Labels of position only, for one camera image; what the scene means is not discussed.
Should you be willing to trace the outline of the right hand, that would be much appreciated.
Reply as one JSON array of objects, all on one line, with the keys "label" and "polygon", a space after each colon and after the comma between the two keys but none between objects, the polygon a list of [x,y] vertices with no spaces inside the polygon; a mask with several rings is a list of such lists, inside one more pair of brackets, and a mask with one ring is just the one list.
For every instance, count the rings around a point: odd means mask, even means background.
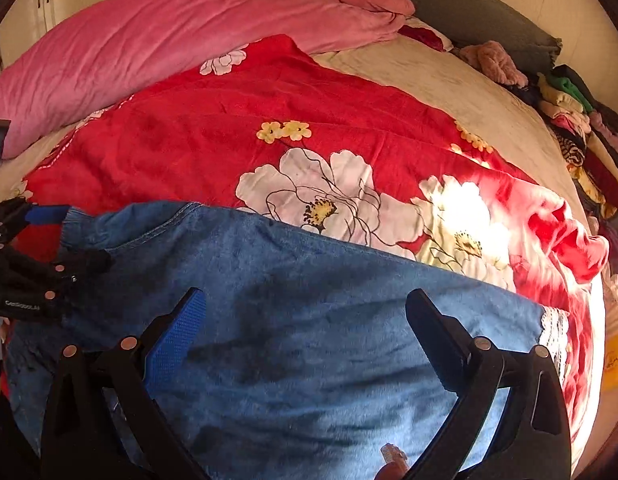
[{"label": "right hand", "polygon": [[409,470],[408,456],[397,446],[387,443],[380,449],[385,465],[375,474],[374,480],[402,480]]}]

